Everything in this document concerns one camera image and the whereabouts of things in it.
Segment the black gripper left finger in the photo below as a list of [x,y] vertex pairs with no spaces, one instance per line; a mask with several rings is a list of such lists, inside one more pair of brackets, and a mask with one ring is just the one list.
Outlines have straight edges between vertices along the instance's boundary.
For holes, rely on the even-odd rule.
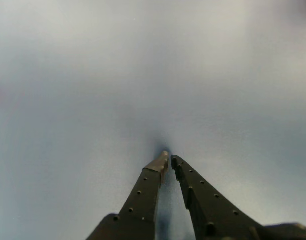
[[146,165],[119,213],[104,217],[89,240],[153,240],[159,190],[168,168],[168,152]]

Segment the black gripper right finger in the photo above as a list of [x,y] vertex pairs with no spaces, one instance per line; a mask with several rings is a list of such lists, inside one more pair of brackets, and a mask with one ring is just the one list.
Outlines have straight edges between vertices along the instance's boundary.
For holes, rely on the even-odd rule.
[[172,155],[171,167],[180,183],[197,240],[260,239],[256,229],[261,225],[240,211],[185,160]]

